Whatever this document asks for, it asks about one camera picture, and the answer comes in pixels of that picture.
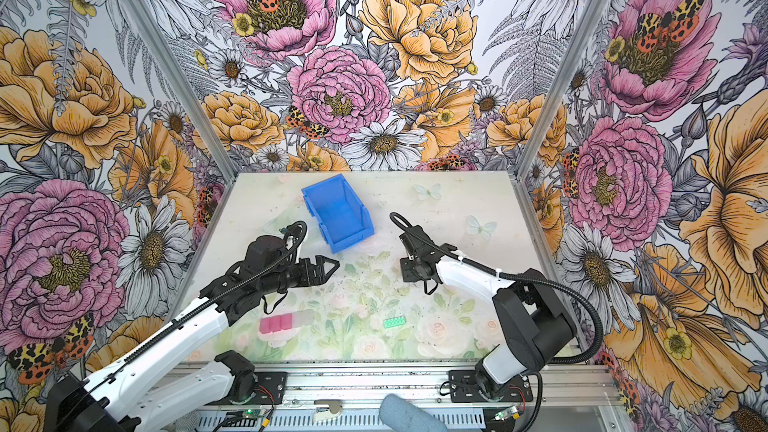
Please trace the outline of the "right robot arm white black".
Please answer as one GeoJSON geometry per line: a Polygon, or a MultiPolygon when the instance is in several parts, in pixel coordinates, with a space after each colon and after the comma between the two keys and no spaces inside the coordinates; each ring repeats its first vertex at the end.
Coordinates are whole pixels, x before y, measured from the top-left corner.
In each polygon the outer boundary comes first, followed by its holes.
{"type": "Polygon", "coordinates": [[[426,294],[448,286],[490,304],[502,339],[475,367],[475,389],[486,400],[497,400],[512,379],[539,372],[577,334],[563,295],[583,297],[535,270],[507,274],[461,255],[455,247],[437,245],[420,226],[406,224],[400,240],[405,282],[424,284],[426,294]]]}

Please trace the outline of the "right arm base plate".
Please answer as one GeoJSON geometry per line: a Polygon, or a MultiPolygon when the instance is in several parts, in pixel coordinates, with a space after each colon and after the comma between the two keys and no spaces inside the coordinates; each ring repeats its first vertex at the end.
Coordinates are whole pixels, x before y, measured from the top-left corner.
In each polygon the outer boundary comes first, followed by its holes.
{"type": "Polygon", "coordinates": [[[440,392],[446,394],[452,403],[520,403],[532,402],[534,394],[530,382],[520,376],[498,384],[482,376],[476,370],[452,369],[440,392]]]}

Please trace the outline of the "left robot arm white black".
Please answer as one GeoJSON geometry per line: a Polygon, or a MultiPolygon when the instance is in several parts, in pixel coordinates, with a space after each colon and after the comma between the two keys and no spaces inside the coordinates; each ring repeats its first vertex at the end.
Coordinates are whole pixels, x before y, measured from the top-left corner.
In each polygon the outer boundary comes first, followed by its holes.
{"type": "Polygon", "coordinates": [[[162,388],[157,382],[192,351],[262,305],[267,295],[321,286],[339,269],[322,255],[301,258],[300,239],[261,236],[244,259],[204,287],[178,316],[112,364],[85,379],[67,376],[48,394],[46,431],[153,431],[203,405],[245,403],[273,393],[253,364],[229,351],[162,388]]]}

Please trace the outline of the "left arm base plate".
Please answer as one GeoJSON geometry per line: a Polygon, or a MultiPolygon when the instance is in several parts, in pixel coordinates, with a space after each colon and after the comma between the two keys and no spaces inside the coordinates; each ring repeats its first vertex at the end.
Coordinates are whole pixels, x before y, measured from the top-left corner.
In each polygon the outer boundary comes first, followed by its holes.
{"type": "Polygon", "coordinates": [[[236,378],[227,400],[236,405],[280,405],[286,390],[286,372],[256,371],[236,378]]]}

